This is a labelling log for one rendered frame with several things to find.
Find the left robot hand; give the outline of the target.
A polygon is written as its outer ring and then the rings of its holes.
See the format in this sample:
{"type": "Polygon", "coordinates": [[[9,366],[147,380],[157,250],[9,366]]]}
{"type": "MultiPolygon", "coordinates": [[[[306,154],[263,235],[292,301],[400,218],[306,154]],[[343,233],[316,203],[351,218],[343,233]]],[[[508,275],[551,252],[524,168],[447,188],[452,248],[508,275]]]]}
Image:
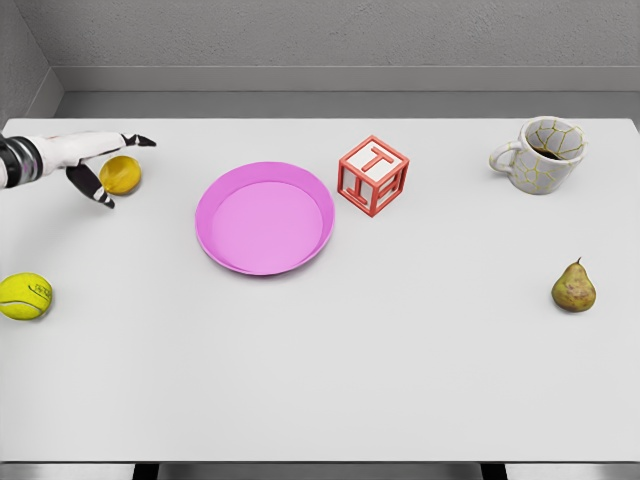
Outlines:
{"type": "Polygon", "coordinates": [[[44,173],[63,168],[68,180],[84,196],[113,209],[113,199],[85,162],[133,145],[155,147],[156,142],[140,134],[118,132],[82,132],[49,138],[41,152],[44,173]]]}

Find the yellow lemon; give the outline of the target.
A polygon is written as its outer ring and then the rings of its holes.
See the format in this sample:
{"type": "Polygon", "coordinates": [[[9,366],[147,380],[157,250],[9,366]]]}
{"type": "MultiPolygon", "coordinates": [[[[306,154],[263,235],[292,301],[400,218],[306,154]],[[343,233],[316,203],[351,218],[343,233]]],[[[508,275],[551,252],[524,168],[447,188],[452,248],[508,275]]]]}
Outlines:
{"type": "Polygon", "coordinates": [[[142,169],[135,158],[121,155],[107,160],[98,177],[109,194],[126,195],[140,184],[142,169]]]}

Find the pink plate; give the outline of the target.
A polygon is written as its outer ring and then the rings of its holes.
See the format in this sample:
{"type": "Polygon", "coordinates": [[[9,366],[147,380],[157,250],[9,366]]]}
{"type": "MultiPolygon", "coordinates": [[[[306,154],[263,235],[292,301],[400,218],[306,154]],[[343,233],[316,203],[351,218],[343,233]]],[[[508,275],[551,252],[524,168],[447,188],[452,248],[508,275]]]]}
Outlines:
{"type": "Polygon", "coordinates": [[[335,205],[311,172],[284,162],[228,171],[200,198],[196,237],[218,264],[247,275],[293,270],[317,255],[335,224],[335,205]]]}

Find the yellow tennis ball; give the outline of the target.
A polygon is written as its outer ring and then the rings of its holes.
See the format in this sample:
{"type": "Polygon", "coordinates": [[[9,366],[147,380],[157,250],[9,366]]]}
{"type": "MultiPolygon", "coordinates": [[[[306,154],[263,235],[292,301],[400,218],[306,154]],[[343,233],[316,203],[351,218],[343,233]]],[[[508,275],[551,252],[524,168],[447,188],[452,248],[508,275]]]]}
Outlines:
{"type": "Polygon", "coordinates": [[[49,309],[52,298],[51,284],[36,273],[16,273],[0,282],[0,313],[10,319],[39,318],[49,309]]]}

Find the red letter block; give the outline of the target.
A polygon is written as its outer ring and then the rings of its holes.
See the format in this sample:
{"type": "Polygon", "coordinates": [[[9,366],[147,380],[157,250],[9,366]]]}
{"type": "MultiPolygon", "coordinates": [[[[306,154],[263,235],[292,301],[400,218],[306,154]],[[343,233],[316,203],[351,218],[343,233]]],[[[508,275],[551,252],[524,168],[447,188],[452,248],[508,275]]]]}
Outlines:
{"type": "Polygon", "coordinates": [[[374,135],[338,163],[337,192],[369,217],[375,217],[404,189],[410,160],[374,135]]]}

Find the white cracked mug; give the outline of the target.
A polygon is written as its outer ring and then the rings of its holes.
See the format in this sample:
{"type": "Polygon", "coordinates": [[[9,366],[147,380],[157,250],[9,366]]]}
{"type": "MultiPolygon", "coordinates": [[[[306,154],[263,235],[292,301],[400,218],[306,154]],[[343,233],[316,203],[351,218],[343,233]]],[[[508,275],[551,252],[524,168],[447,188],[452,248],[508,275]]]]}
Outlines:
{"type": "Polygon", "coordinates": [[[556,191],[586,157],[584,130],[554,116],[531,118],[515,141],[498,147],[489,156],[489,166],[506,174],[513,186],[532,195],[556,191]]]}

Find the green-brown pear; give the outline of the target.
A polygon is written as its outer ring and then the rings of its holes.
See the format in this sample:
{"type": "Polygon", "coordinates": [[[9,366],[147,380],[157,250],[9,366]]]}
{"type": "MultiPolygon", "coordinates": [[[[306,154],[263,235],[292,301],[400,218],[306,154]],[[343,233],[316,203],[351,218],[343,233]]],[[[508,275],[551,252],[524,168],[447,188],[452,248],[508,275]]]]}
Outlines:
{"type": "Polygon", "coordinates": [[[596,289],[580,260],[570,264],[551,289],[554,303],[571,313],[589,310],[597,298],[596,289]]]}

